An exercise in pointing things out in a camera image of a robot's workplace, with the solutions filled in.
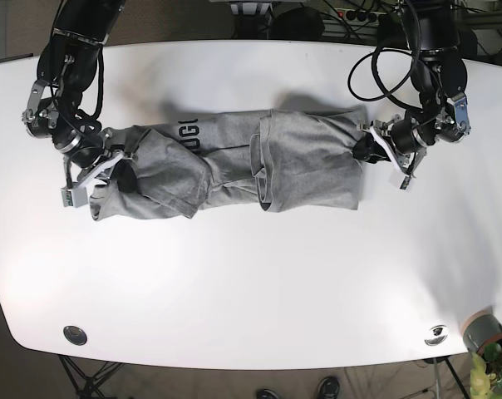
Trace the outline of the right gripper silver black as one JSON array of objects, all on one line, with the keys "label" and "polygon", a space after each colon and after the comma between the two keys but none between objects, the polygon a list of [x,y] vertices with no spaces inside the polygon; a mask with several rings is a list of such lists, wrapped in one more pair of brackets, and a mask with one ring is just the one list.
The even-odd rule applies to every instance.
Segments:
[{"label": "right gripper silver black", "polygon": [[115,181],[121,193],[138,191],[132,164],[138,155],[126,144],[122,131],[106,128],[98,133],[76,131],[59,139],[63,155],[66,185],[62,188],[62,202],[66,207],[80,208],[89,203],[87,187],[94,180]]}]

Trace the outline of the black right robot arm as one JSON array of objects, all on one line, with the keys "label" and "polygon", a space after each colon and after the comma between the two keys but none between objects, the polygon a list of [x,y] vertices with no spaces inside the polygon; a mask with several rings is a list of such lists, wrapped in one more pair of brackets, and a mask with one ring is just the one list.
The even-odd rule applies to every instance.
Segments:
[{"label": "black right robot arm", "polygon": [[122,1],[62,1],[38,64],[22,122],[30,136],[49,138],[63,156],[65,206],[88,202],[92,180],[137,190],[123,145],[101,135],[104,96],[103,47],[124,7]]}]

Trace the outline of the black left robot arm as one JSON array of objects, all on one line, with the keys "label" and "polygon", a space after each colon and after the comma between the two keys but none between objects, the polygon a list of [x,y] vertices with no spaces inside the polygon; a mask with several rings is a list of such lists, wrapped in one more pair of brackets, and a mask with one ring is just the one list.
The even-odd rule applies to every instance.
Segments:
[{"label": "black left robot arm", "polygon": [[414,173],[437,141],[457,143],[470,133],[465,88],[467,69],[459,52],[460,39],[453,7],[448,1],[400,1],[396,5],[408,46],[411,66],[402,83],[410,81],[419,95],[419,106],[396,98],[396,87],[388,89],[380,78],[377,63],[383,52],[394,52],[393,40],[379,41],[367,54],[372,77],[381,90],[378,100],[387,99],[404,110],[389,121],[374,120],[361,125],[363,137],[353,155],[370,164],[389,161],[401,173],[399,187],[407,190]]}]

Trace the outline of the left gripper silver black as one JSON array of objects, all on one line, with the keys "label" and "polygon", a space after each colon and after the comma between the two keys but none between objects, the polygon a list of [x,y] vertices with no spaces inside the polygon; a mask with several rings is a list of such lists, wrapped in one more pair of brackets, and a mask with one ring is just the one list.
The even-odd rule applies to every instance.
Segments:
[{"label": "left gripper silver black", "polygon": [[400,190],[409,190],[416,178],[415,171],[426,156],[426,144],[416,137],[412,122],[394,115],[389,121],[359,123],[357,130],[362,138],[352,148],[353,157],[373,165],[390,162],[394,168],[392,184]]}]

